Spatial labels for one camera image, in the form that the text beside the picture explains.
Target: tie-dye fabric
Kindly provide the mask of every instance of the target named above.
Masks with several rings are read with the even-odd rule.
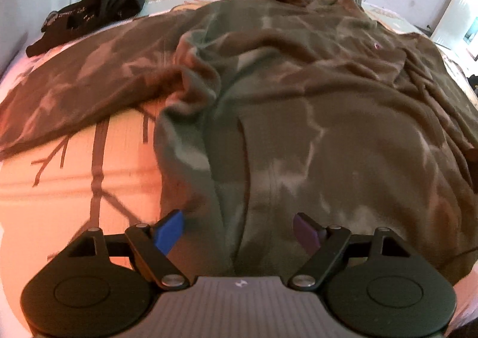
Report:
[[[290,276],[298,211],[391,227],[435,266],[478,244],[478,112],[429,39],[360,0],[225,0],[92,36],[9,93],[0,157],[165,94],[162,215],[186,215],[171,259],[189,276]]]

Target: power cord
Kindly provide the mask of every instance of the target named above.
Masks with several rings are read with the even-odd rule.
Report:
[[[470,253],[473,253],[473,252],[476,252],[478,251],[478,246],[477,247],[474,247],[474,248],[471,248],[471,249],[468,249],[467,251],[464,251],[464,252],[461,252],[459,254],[457,254],[456,256],[453,256],[453,257],[450,257],[449,259],[447,259],[443,264],[439,265],[438,266],[438,269],[443,269],[445,268],[447,265],[449,265],[450,263],[452,263],[453,261],[455,261],[457,258],[459,257],[463,257],[467,254],[470,254]]]

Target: black t-shirt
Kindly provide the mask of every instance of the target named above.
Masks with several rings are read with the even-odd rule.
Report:
[[[114,21],[139,13],[145,0],[81,0],[46,18],[43,37],[26,49],[28,57],[94,32]]]

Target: door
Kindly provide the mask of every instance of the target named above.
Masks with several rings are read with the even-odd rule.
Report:
[[[432,40],[458,53],[466,46],[463,38],[477,17],[478,0],[451,0]]]

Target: logo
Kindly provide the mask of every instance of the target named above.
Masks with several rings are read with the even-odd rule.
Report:
[[[249,283],[247,281],[241,279],[238,282],[235,282],[234,284],[236,285],[236,287],[242,288],[242,287],[245,287],[246,285],[248,285]]]

